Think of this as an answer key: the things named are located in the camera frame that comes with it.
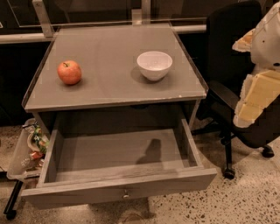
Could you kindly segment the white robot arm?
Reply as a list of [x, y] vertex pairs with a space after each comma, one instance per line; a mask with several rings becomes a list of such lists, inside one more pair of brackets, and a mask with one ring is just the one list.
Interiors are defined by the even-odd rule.
[[235, 41], [232, 49], [250, 52], [255, 64], [242, 83], [234, 110], [234, 125], [247, 128], [280, 95], [280, 3], [275, 3], [254, 29]]

